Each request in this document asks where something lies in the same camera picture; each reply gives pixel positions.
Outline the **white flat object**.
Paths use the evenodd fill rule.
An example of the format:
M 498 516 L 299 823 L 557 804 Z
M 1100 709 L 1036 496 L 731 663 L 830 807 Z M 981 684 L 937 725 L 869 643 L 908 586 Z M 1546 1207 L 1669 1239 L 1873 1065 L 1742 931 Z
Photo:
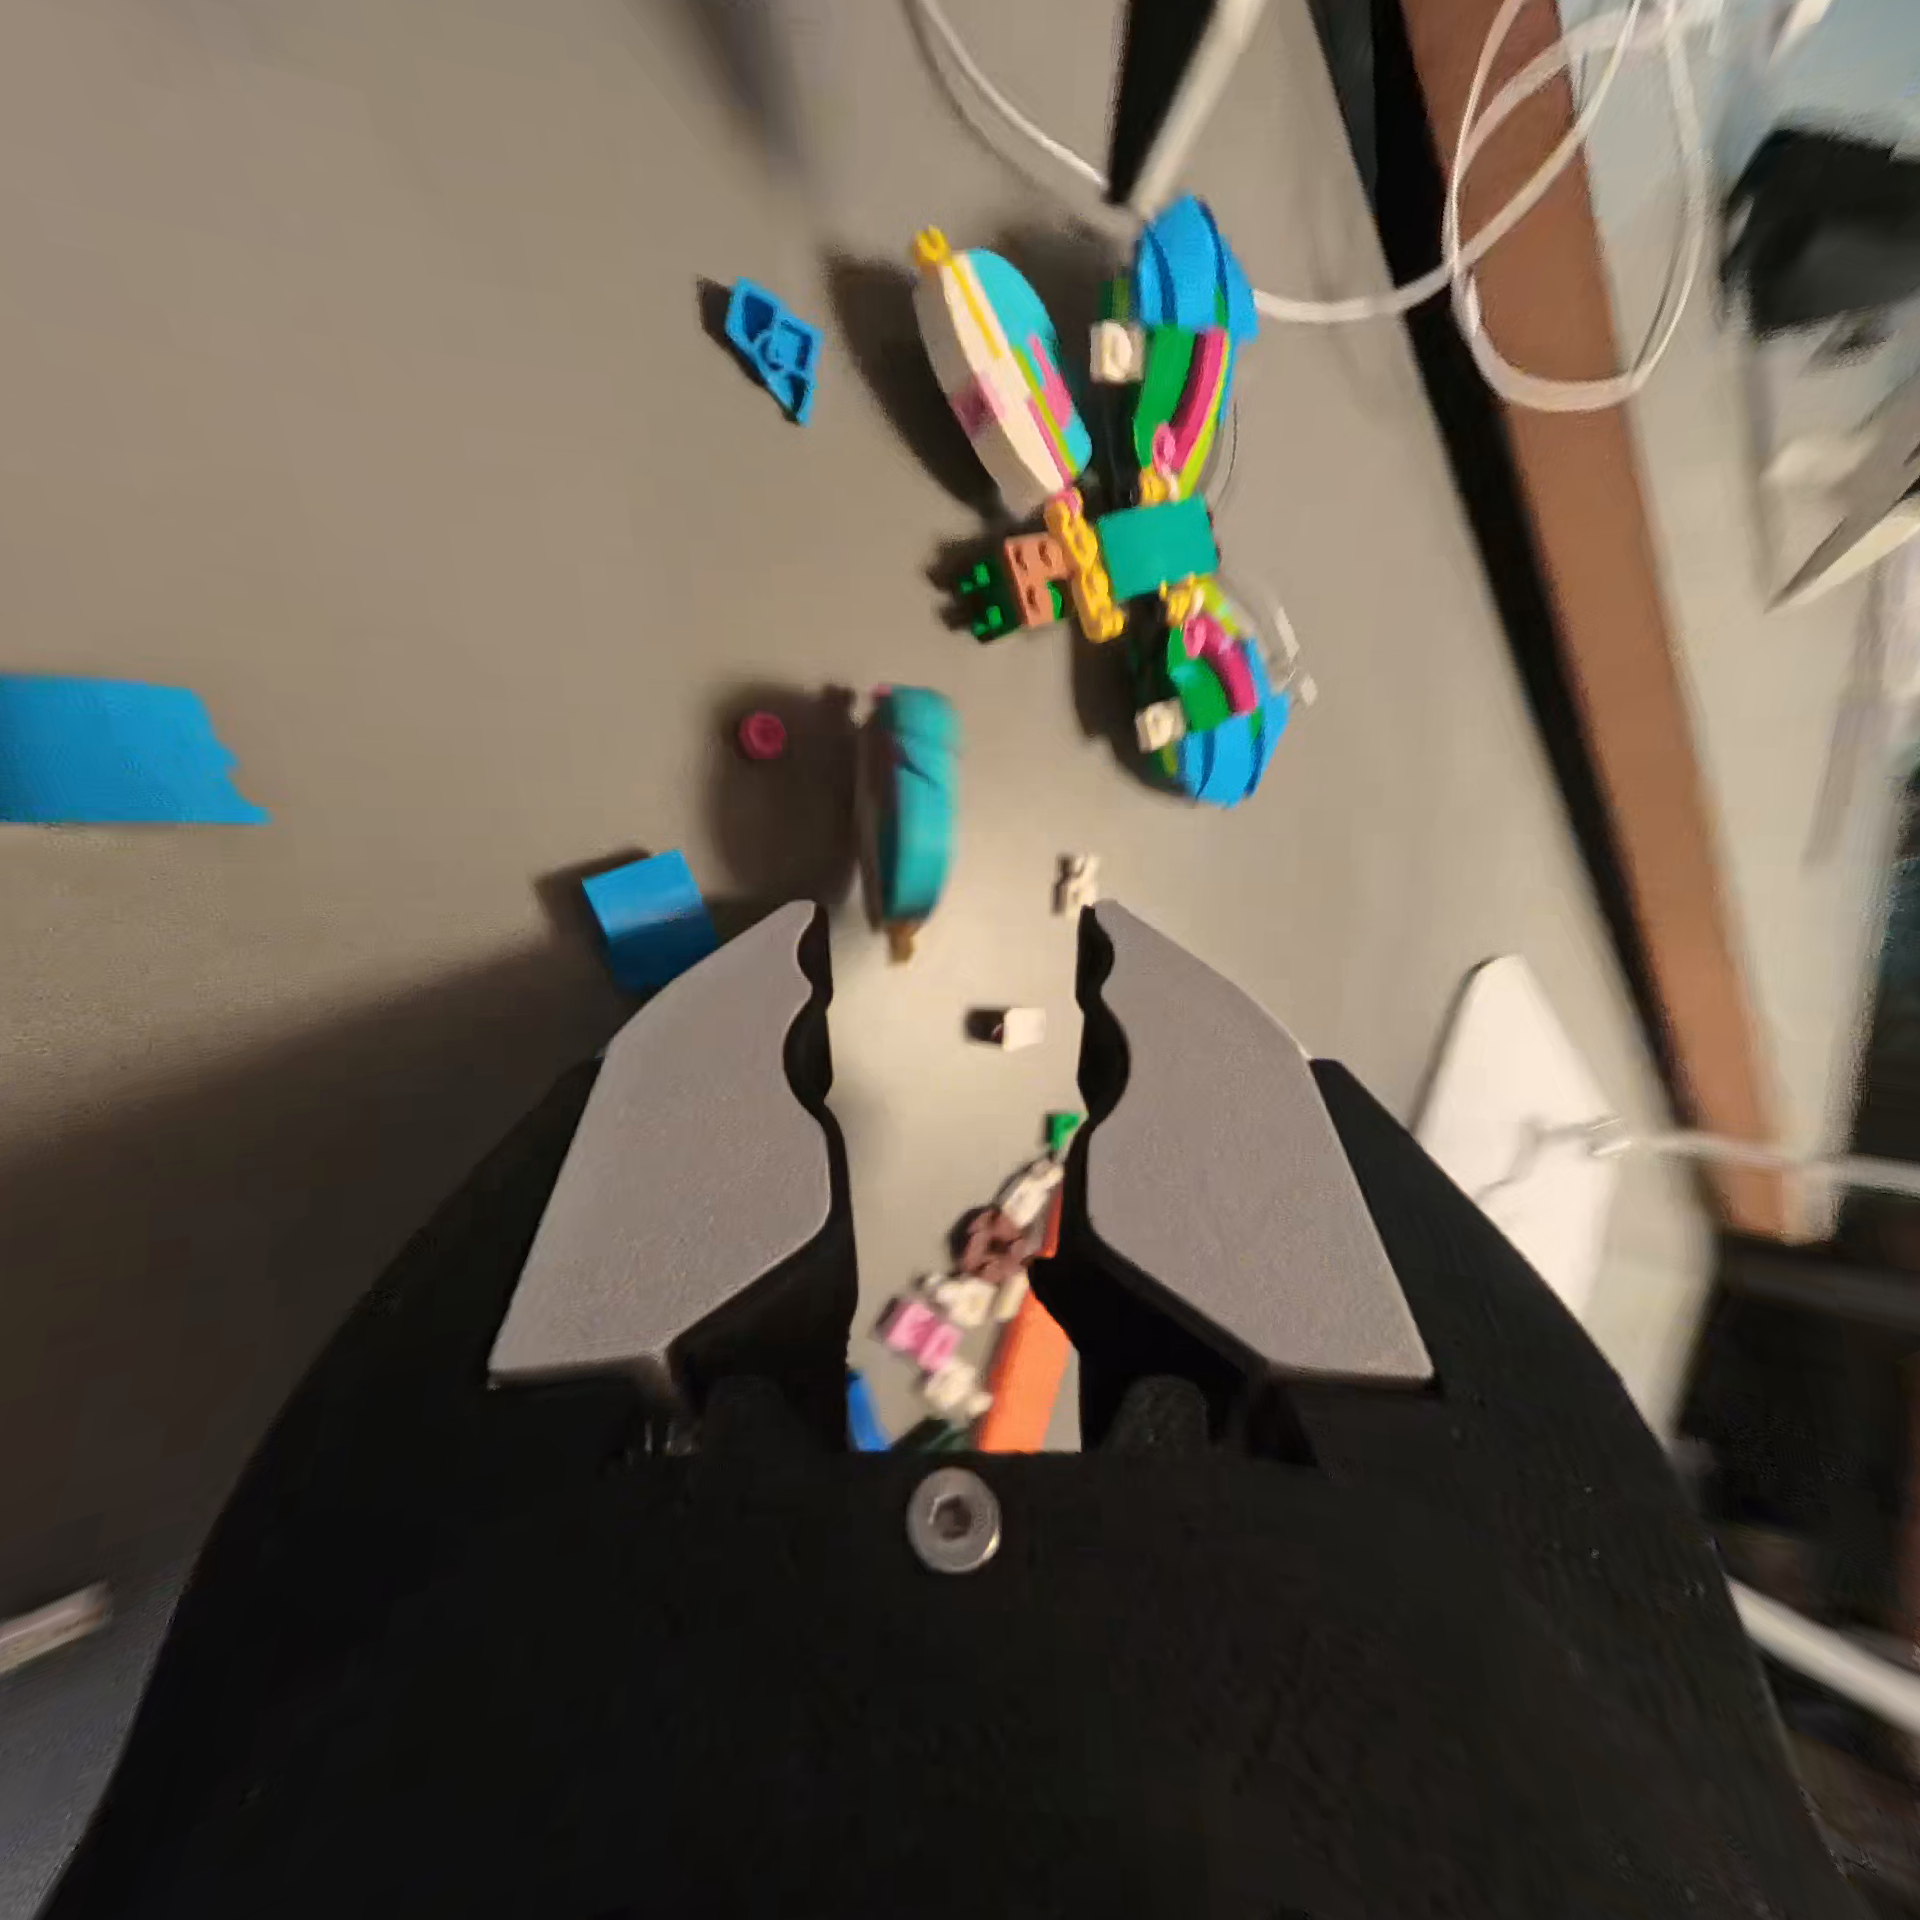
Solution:
M 1627 1136 L 1521 954 L 1468 974 L 1412 1139 L 1585 1319 Z

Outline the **teal lego wing piece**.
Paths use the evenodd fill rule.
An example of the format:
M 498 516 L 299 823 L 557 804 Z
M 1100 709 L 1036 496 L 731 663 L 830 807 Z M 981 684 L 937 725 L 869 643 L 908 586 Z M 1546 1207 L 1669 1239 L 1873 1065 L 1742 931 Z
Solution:
M 937 918 L 958 838 L 958 714 L 937 689 L 880 684 L 858 725 L 858 881 L 888 961 Z

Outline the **black object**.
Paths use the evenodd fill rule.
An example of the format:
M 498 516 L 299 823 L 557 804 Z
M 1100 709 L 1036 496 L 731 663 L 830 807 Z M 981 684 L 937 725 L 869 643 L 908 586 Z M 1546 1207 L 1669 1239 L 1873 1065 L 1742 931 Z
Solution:
M 1775 128 L 1723 193 L 1718 282 L 1756 340 L 1879 317 L 1920 293 L 1920 154 L 1826 128 Z

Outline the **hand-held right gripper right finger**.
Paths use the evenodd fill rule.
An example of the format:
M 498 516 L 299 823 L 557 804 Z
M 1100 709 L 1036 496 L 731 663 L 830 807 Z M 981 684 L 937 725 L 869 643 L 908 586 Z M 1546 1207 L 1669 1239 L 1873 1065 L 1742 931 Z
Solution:
M 1080 1387 L 1193 1369 L 1433 1387 L 1437 1369 L 1288 1023 L 1122 901 L 1077 918 L 1077 1094 L 1041 1300 Z

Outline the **blue lego slope brick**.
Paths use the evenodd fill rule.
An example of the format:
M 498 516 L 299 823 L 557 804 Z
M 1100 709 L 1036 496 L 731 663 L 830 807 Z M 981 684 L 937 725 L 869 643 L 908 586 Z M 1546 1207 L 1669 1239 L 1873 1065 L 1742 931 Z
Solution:
M 650 851 L 578 876 L 609 978 L 659 995 L 715 954 L 719 934 L 687 860 Z

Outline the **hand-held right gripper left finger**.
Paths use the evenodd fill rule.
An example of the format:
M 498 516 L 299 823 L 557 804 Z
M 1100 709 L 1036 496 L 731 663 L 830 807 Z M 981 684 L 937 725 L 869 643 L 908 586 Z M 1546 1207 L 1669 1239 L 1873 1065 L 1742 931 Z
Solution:
M 838 1387 L 858 1264 L 830 1005 L 830 911 L 788 901 L 615 1033 L 498 1325 L 498 1385 L 687 1387 L 715 1315 L 797 1281 L 830 1306 Z

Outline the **pile of small lego pieces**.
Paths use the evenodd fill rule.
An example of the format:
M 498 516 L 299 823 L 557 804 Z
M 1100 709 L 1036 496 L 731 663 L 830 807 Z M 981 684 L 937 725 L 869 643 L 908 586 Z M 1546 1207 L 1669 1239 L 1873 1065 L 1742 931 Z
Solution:
M 914 1403 L 949 1445 L 976 1440 L 993 1339 L 1058 1255 L 1061 1174 L 1069 1161 L 1054 1155 L 1020 1164 L 989 1203 L 958 1220 L 946 1272 L 914 1279 L 876 1313 L 876 1353 L 908 1369 Z

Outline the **orange lego brick separator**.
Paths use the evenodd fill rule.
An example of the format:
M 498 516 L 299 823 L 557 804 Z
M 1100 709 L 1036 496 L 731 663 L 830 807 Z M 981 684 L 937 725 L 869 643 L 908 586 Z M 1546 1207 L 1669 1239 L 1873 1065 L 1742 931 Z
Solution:
M 993 1453 L 1047 1453 L 1047 1429 L 1061 1401 L 1071 1339 L 1028 1286 L 1013 1319 L 993 1339 L 989 1409 L 976 1418 L 967 1446 Z

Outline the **blue lego wedge plate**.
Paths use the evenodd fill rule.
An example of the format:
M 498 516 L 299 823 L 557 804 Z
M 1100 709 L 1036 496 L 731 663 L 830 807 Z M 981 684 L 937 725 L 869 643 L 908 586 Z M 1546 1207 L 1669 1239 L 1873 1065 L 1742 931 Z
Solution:
M 727 346 L 779 399 L 788 423 L 808 423 L 819 394 L 825 332 L 797 320 L 773 293 L 751 276 L 731 282 Z

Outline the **brown wooden rail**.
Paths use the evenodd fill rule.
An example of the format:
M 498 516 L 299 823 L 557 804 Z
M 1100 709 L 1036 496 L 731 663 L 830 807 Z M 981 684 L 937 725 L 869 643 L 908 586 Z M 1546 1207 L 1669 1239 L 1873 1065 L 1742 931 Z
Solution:
M 1469 77 L 1521 77 L 1551 55 L 1558 7 L 1402 7 L 1433 146 L 1447 154 L 1462 226 L 1474 234 L 1572 130 L 1572 81 L 1539 98 L 1462 163 L 1474 128 Z M 1664 620 L 1664 586 L 1623 403 L 1546 414 L 1499 399 L 1499 446 L 1530 516 L 1530 561 L 1551 599 L 1556 677 L 1572 714 L 1572 762 L 1600 795 L 1600 866 L 1619 889 L 1623 961 L 1649 1000 L 1677 1114 L 1741 1147 L 1775 1139 L 1775 1086 L 1718 881 L 1718 827 L 1703 795 L 1691 701 Z

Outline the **colourful lego butterfly model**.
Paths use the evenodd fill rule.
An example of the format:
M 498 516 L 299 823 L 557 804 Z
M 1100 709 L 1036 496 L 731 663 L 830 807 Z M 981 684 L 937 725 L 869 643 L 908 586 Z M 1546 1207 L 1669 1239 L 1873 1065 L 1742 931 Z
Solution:
M 1249 804 L 1303 701 L 1296 637 L 1231 591 L 1210 482 L 1238 423 L 1259 298 L 1212 209 L 1158 209 L 1100 290 L 1084 377 L 1036 290 L 914 234 L 927 365 L 1002 535 L 954 586 L 981 643 L 1071 626 L 1123 666 L 1136 753 L 1187 804 Z

